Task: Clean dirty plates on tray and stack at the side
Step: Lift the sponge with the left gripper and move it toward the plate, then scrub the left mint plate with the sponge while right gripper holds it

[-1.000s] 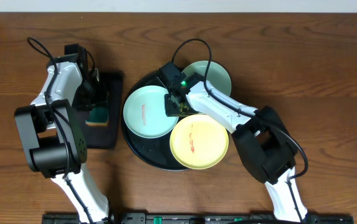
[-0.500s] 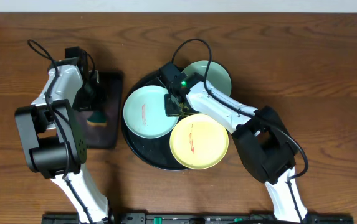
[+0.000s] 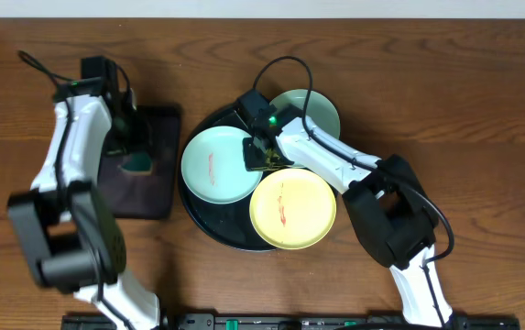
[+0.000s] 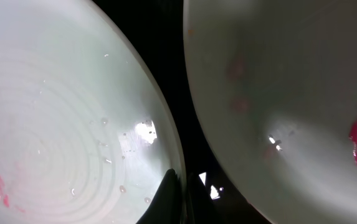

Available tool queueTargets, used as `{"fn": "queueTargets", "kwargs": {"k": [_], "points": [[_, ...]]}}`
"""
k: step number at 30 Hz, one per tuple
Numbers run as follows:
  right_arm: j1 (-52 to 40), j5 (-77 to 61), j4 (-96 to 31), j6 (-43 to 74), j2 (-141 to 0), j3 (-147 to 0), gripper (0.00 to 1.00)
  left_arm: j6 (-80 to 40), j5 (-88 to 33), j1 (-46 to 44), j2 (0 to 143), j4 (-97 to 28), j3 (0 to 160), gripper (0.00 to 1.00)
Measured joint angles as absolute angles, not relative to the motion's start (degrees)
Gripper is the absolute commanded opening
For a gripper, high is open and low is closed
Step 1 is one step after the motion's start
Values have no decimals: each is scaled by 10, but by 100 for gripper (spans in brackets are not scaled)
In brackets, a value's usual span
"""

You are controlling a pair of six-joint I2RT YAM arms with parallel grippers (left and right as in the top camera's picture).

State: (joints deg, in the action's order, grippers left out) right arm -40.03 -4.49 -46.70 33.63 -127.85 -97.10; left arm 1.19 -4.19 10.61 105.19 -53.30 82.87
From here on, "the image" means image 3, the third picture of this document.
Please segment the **green yellow sponge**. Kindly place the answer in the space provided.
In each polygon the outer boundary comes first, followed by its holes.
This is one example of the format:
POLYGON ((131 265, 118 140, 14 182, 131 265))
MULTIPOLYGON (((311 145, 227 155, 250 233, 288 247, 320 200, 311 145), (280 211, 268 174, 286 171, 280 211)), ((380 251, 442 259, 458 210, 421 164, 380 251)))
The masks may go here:
POLYGON ((129 175, 149 175, 153 171, 153 162, 148 153, 136 152, 128 155, 119 168, 129 175))

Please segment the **light blue plate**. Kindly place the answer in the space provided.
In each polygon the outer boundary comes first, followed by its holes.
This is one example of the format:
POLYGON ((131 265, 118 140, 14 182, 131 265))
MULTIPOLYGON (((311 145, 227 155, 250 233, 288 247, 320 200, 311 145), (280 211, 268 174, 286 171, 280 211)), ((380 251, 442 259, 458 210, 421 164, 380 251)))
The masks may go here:
POLYGON ((214 126, 198 133, 182 153, 181 177, 189 190, 211 204, 231 204, 252 193, 261 171, 248 171, 243 140, 250 135, 233 126, 214 126))

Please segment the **yellow plate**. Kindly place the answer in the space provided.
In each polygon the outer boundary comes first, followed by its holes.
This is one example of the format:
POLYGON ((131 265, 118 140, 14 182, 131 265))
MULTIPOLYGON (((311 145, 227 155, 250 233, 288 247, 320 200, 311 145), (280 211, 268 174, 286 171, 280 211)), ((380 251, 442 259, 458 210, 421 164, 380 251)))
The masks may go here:
POLYGON ((256 232, 271 246, 308 248, 331 230, 335 194, 325 180, 309 170, 278 170, 254 190, 249 215, 256 232))

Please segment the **pale green plate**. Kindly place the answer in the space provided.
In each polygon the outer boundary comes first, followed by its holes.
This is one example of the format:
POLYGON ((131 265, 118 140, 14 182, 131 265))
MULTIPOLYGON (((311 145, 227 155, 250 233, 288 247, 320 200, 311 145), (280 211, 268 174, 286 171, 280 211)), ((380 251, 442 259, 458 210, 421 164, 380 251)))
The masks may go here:
MULTIPOLYGON (((300 109, 304 106, 307 94, 306 89, 294 89, 275 97, 269 104, 274 105, 278 111, 293 105, 300 109)), ((307 106, 307 116, 313 123, 333 138, 339 139, 341 122, 336 106, 323 94, 313 91, 307 106)))

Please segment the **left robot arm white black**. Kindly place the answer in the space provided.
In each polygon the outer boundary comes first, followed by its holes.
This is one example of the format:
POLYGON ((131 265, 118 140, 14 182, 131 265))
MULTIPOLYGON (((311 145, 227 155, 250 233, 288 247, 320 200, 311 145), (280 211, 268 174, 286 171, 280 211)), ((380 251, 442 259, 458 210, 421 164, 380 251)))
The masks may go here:
POLYGON ((123 233, 97 187, 117 91, 99 78, 61 85, 41 170, 7 214, 34 282, 94 305, 118 329, 157 329, 158 296, 126 267, 123 233))

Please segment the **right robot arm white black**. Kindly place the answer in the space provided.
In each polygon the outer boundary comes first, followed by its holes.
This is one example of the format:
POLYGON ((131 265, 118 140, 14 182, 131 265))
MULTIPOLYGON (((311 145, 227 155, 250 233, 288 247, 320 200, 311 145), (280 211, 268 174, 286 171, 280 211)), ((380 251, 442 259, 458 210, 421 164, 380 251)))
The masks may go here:
POLYGON ((451 249, 435 251, 434 229, 450 225, 403 158, 368 155, 330 136, 299 109, 269 108, 252 118, 243 141, 246 168, 276 171, 301 165, 343 197, 355 235, 399 290, 410 325, 445 329, 453 310, 434 267, 451 249))

